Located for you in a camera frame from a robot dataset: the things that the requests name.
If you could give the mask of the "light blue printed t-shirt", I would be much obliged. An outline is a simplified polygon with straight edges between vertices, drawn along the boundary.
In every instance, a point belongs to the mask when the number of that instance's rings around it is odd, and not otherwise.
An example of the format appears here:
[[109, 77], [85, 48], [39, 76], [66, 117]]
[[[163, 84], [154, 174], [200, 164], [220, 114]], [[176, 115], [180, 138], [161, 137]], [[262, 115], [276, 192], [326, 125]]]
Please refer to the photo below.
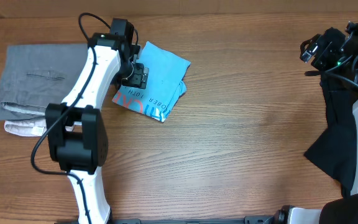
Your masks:
[[112, 102], [164, 122], [186, 93], [183, 81], [191, 62], [146, 42], [139, 62], [149, 68], [146, 89], [122, 86]]

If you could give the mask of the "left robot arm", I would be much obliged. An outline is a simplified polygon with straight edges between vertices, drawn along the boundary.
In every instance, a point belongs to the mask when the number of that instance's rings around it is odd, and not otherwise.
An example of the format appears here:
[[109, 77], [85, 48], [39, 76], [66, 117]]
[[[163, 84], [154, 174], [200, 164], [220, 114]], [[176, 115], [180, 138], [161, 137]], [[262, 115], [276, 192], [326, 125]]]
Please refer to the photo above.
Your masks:
[[148, 70], [136, 63], [140, 46], [136, 33], [95, 33], [88, 41], [85, 65], [72, 90], [59, 104], [45, 110], [50, 157], [74, 190], [78, 223], [111, 223], [103, 187], [102, 166], [108, 136], [101, 107], [113, 80], [144, 89]]

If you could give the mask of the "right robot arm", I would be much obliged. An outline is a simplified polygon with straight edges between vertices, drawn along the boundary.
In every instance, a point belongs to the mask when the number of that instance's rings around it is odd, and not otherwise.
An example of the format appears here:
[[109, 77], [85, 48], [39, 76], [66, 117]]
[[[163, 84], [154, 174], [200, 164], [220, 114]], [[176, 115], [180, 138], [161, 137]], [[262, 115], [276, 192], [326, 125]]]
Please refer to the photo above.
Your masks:
[[246, 223], [358, 223], [358, 22], [329, 28], [300, 45], [300, 59], [313, 66], [326, 103], [327, 128], [305, 157], [341, 185], [342, 197], [321, 209], [285, 205]]

